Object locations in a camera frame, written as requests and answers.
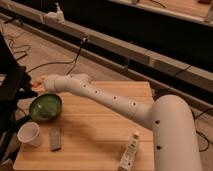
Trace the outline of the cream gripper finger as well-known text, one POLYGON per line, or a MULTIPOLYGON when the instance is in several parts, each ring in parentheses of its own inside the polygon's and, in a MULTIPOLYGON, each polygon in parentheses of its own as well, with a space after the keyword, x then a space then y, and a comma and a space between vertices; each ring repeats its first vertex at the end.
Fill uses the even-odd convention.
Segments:
POLYGON ((37 91, 42 91, 44 89, 44 82, 46 81, 46 79, 47 79, 46 76, 38 77, 35 82, 40 83, 40 86, 34 89, 37 91))

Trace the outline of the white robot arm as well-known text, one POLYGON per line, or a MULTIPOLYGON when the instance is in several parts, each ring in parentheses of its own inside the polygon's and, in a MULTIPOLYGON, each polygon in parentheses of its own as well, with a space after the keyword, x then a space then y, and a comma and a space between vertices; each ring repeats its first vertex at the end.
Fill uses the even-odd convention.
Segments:
POLYGON ((187 102, 163 95, 152 105, 101 89, 87 74, 44 75, 46 92, 69 92, 91 99, 153 132, 155 171, 202 171, 196 128, 187 102))

